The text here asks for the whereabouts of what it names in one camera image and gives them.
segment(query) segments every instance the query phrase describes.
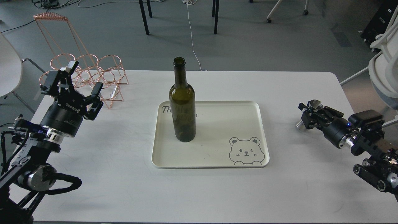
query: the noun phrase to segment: chair leg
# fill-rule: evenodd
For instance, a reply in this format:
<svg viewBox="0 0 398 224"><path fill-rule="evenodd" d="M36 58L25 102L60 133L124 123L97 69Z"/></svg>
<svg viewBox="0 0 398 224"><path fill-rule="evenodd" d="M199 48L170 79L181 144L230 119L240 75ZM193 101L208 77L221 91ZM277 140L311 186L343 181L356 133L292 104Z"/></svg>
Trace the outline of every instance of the chair leg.
<svg viewBox="0 0 398 224"><path fill-rule="evenodd" d="M145 10L144 10L144 2L142 0L139 0L140 3L140 9L141 9L141 15L142 15L142 20L144 22L144 27L145 27L145 33L149 35L149 30L148 30L148 24L146 22L146 16L145 16Z"/></svg>
<svg viewBox="0 0 398 224"><path fill-rule="evenodd" d="M220 0L216 0L216 12L215 12L215 19L214 19L214 34L217 34L217 26L219 22L219 4Z"/></svg>
<svg viewBox="0 0 398 224"><path fill-rule="evenodd" d="M396 115L393 120L384 123L383 124L383 128L388 127L388 126L393 125L393 124L396 124L396 123L398 123L398 115Z"/></svg>
<svg viewBox="0 0 398 224"><path fill-rule="evenodd" d="M146 6L148 7L149 17L152 18L152 9L150 8L150 0L146 1Z"/></svg>
<svg viewBox="0 0 398 224"><path fill-rule="evenodd" d="M268 14L267 19L270 19L275 12L275 10L279 7L279 5L282 3L282 0L278 0L278 2L275 4L274 8L271 10L271 12Z"/></svg>
<svg viewBox="0 0 398 224"><path fill-rule="evenodd" d="M18 100L20 100L21 103L23 103L23 104L26 106L26 108L28 108L32 113L35 113L35 110L32 109L24 100L22 100L22 98L21 98L16 92L13 91L12 94L13 94Z"/></svg>
<svg viewBox="0 0 398 224"><path fill-rule="evenodd" d="M29 61L30 63L32 63L34 66L36 66L36 68L38 68L41 72L46 73L40 66L38 66L34 61L32 61L29 58L25 58L22 60L22 63L24 63L25 61Z"/></svg>
<svg viewBox="0 0 398 224"><path fill-rule="evenodd" d="M310 0L305 1L304 11L307 11L307 10L308 10L308 2L309 2L309 1L310 1Z"/></svg>
<svg viewBox="0 0 398 224"><path fill-rule="evenodd" d="M346 84L347 82L349 82L349 81L351 81L351 80L357 78L358 76L362 75L364 72L368 71L368 69L369 69L369 66L366 67L366 68L364 68L364 69L362 69L362 70L360 70L359 72L355 73L354 75L350 76L350 77L347 78L346 80L342 81L342 82L340 83L340 86L342 86L342 85Z"/></svg>

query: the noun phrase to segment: gray floor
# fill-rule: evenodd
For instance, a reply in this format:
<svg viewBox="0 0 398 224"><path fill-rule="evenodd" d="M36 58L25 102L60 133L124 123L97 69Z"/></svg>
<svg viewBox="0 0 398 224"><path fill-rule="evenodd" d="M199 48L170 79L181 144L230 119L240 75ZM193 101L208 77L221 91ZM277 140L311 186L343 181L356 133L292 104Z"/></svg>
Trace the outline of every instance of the gray floor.
<svg viewBox="0 0 398 224"><path fill-rule="evenodd" d="M107 1L85 0L80 6L103 2ZM375 53L363 42L358 31L366 27L382 1L311 0L307 16L303 15L304 2L283 1L272 23L268 24L266 17L276 0L254 3L221 0L218 34L214 35L212 0L197 0L195 5L189 6L189 16L201 68L209 71L329 71L342 81L366 67ZM186 59L187 70L199 70L192 52L187 6L181 0L152 2L151 6L153 18L147 14L150 35L145 35L138 3L112 3L94 8L73 4L51 12L68 17L90 53L98 57L118 55L126 70L172 70L171 61L176 56ZM31 21L33 15L45 11L28 0L0 2L0 30L23 25ZM60 44L73 43L63 23L47 24L47 28L58 33ZM53 55L35 22L3 34L21 58L31 58L45 70L50 69ZM43 97L37 82L40 75L39 70L25 62L23 80L16 89L34 109ZM374 109L383 113L386 120L396 115L377 96L368 73L343 89L355 112ZM12 122L18 114L28 120L33 115L13 95L0 99L0 103L1 124ZM390 126L385 131L386 139L398 145L398 126Z"/></svg>

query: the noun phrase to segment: white chair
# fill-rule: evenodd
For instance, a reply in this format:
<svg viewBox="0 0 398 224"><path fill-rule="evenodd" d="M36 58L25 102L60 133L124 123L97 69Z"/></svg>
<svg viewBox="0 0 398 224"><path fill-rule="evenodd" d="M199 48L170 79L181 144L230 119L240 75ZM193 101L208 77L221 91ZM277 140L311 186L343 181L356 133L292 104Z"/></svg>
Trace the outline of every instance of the white chair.
<svg viewBox="0 0 398 224"><path fill-rule="evenodd" d="M357 78L369 71L371 82L380 98L392 109L398 110L398 7L387 26L384 34L377 37L371 44L371 48L380 49L370 61L369 66L342 81L340 85ZM398 123L398 115L395 119L386 122L383 127Z"/></svg>
<svg viewBox="0 0 398 224"><path fill-rule="evenodd" d="M32 109L14 90L20 85L22 79L22 63L31 62L43 73L45 72L34 61L26 58L21 61L15 49L9 41L0 34L0 96L5 96L10 92L24 104L32 113Z"/></svg>
<svg viewBox="0 0 398 224"><path fill-rule="evenodd" d="M309 0L305 1L305 7L304 7L304 13L303 13L305 16L308 15L308 2L309 2ZM282 0L278 0L278 2L275 4L274 8L271 10L271 12L269 12L269 14L267 16L267 23L272 22L271 17L281 3L282 3Z"/></svg>

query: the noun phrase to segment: bear illustration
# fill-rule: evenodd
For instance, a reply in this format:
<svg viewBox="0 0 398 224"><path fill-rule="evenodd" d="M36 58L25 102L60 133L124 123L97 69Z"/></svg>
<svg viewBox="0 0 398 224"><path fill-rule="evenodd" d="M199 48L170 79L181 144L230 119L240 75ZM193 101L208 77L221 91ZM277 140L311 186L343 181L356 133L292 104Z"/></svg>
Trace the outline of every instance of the bear illustration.
<svg viewBox="0 0 398 224"><path fill-rule="evenodd" d="M234 164L261 164L265 159L265 155L260 148L260 139L256 137L252 137L250 140L239 140L233 137L229 140L229 144L231 144L229 158Z"/></svg>

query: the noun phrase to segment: black cable sleeve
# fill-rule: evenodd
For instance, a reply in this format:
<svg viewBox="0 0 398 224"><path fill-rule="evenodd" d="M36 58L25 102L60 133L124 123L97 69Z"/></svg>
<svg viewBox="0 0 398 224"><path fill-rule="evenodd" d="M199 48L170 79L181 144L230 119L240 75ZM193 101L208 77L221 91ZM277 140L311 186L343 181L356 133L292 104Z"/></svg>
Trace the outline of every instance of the black cable sleeve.
<svg viewBox="0 0 398 224"><path fill-rule="evenodd" d="M53 173L47 177L48 179L55 179L55 180L62 180L66 182L72 183L69 187L66 188L59 188L54 190L47 190L45 191L48 195L58 195L63 194L69 191L73 191L78 189L82 185L82 180L78 177L74 177L71 175L63 174L63 173Z"/></svg>
<svg viewBox="0 0 398 224"><path fill-rule="evenodd" d="M7 153L6 153L6 138L5 135L6 134L13 134L13 131L5 131L1 133L1 151L3 154L3 167L2 167L2 171L1 171L1 175L5 174L8 170L8 164L7 164Z"/></svg>
<svg viewBox="0 0 398 224"><path fill-rule="evenodd" d="M26 134L25 134L25 138L23 140L23 142L21 143L21 145L18 147L18 149L12 154L12 156L8 159L7 161L7 165L9 166L11 163L11 160L20 152L20 150L22 149L23 146L25 146L27 140L29 139L29 128L26 129Z"/></svg>

